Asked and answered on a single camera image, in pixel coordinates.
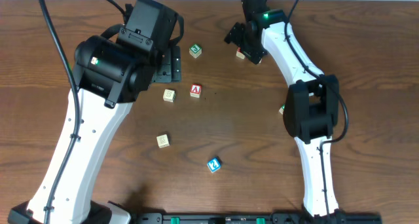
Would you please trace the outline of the red letter I block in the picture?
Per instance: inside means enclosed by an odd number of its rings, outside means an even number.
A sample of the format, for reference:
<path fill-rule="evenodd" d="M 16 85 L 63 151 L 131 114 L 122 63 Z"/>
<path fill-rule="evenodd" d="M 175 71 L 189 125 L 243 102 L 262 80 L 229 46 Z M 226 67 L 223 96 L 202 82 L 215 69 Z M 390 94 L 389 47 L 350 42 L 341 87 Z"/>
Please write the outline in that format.
<path fill-rule="evenodd" d="M 246 56 L 242 53 L 241 48 L 237 49 L 236 56 L 240 59 L 243 59 L 243 60 L 246 58 Z"/>

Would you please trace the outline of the red letter A block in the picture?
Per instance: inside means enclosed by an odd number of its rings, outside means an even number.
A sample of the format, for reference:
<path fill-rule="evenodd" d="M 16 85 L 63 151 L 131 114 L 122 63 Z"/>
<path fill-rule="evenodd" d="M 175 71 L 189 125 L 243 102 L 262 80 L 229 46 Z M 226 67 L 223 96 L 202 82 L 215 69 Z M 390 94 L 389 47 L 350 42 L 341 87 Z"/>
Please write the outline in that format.
<path fill-rule="evenodd" d="M 194 98 L 199 98 L 202 92 L 202 86 L 199 84 L 192 84 L 190 89 L 190 96 Z"/>

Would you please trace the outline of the blue number 2 block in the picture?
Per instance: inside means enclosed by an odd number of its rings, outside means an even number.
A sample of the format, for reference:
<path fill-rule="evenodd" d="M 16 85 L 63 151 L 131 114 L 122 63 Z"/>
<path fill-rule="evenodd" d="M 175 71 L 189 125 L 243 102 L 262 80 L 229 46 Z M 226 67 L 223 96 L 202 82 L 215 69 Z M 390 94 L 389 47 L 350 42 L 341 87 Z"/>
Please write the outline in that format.
<path fill-rule="evenodd" d="M 207 162 L 207 167 L 209 168 L 211 173 L 214 173 L 221 168 L 221 162 L 217 157 L 212 158 Z"/>

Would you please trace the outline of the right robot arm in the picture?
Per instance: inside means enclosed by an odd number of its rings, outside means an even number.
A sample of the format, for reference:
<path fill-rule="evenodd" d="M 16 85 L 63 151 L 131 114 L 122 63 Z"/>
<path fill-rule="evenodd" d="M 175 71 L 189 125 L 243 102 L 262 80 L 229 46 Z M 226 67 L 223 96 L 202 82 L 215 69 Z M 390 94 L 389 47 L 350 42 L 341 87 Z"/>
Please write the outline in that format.
<path fill-rule="evenodd" d="M 312 217 L 332 215 L 338 209 L 330 159 L 338 122 L 338 80 L 310 61 L 284 11 L 270 9 L 266 0 L 241 4 L 246 20 L 235 23 L 225 42 L 234 43 L 254 64 L 268 54 L 273 57 L 288 85 L 282 115 L 301 156 L 305 210 Z"/>

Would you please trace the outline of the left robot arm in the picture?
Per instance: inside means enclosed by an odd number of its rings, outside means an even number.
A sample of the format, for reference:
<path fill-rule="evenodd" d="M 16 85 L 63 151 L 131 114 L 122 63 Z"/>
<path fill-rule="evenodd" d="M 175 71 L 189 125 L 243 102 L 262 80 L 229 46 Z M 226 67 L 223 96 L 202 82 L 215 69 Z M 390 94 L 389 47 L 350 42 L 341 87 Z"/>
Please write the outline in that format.
<path fill-rule="evenodd" d="M 179 63 L 183 17 L 153 1 L 122 8 L 124 21 L 81 42 L 67 66 L 71 91 L 63 130 L 33 198 L 12 208 L 9 223 L 129 223 L 119 205 L 92 200 L 104 157 L 139 93 L 158 70 Z"/>

